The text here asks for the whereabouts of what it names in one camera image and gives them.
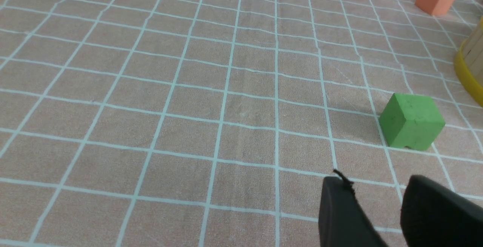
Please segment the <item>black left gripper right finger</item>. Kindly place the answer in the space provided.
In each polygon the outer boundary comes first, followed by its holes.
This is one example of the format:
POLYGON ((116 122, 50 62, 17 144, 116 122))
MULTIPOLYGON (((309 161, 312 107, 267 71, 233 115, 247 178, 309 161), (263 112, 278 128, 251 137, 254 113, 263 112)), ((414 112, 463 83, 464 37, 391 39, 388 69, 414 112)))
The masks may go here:
POLYGON ((481 247, 483 209, 424 175, 404 192, 400 226, 409 247, 481 247))

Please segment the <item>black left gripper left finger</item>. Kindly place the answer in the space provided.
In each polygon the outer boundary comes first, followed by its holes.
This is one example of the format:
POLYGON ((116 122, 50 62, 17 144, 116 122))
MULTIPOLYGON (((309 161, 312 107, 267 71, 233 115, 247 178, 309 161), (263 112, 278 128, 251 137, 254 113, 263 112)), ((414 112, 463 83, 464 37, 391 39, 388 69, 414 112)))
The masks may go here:
POLYGON ((323 180, 318 217, 321 247, 386 247, 342 172, 323 180))

